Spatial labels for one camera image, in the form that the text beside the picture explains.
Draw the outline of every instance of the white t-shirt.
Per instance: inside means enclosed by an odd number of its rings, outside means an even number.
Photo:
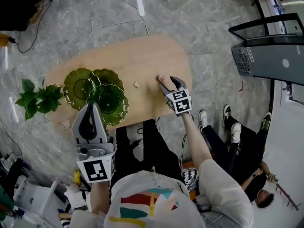
[[[176,179],[140,171],[112,188],[107,214],[75,211],[71,228],[250,228],[251,203],[240,185],[213,160],[199,167],[199,191],[211,212],[200,214]]]

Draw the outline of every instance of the dark hair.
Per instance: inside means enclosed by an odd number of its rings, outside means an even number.
[[[266,208],[266,207],[268,207],[270,204],[271,204],[271,202],[274,200],[274,194],[273,193],[270,193],[269,195],[268,195],[268,197],[267,198],[265,198],[265,200],[264,201],[262,201],[262,202],[258,202],[257,203],[257,206],[259,207],[259,208]]]

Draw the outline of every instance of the gray floor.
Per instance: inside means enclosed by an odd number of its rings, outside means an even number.
[[[228,33],[228,28],[259,18],[251,2],[143,0],[150,34],[172,37],[188,55],[193,78],[192,114],[196,121],[198,111],[206,109],[210,124],[223,138],[226,135],[220,124],[224,104],[230,104],[233,116],[255,131],[268,109],[270,81],[240,76],[230,51],[239,41]],[[21,34],[12,33],[21,50],[30,46],[36,28],[37,24]],[[0,69],[0,118],[8,132],[11,133],[9,97],[13,97],[22,78],[35,79],[85,50],[144,35],[144,24],[135,9],[121,0],[54,0],[40,24],[33,49],[23,55],[16,45],[11,45],[8,68],[2,64]],[[244,91],[239,92],[242,81]],[[41,86],[41,79],[36,84]],[[54,179],[69,180],[76,167],[73,140],[61,136],[47,115],[37,114],[25,122],[23,109],[16,106],[16,112],[19,123],[14,121],[13,138],[21,146],[36,180],[42,184]],[[160,126],[169,148],[180,156],[185,134],[181,118],[173,114],[162,117]],[[2,154],[11,149],[18,152],[2,127],[0,136]],[[189,157],[187,146],[184,156]]]

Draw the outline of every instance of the green glass plate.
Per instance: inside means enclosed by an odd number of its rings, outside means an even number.
[[[115,85],[100,85],[97,94],[92,94],[87,101],[95,101],[107,126],[121,123],[129,112],[128,98],[122,89]]]
[[[64,81],[63,94],[74,109],[80,110],[86,105],[86,100],[98,94],[100,81],[93,72],[86,68],[79,68],[70,72]]]
[[[119,79],[118,74],[114,71],[106,68],[102,70],[96,69],[93,71],[93,74],[99,78],[102,85],[115,85],[124,90],[123,82]]]

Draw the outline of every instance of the green plant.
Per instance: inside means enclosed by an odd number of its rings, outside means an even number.
[[[22,89],[24,92],[20,93],[16,104],[24,107],[25,120],[32,118],[36,112],[46,114],[56,111],[60,105],[58,100],[63,97],[61,87],[56,85],[39,88],[38,92],[35,92],[35,85],[29,79],[22,79]]]

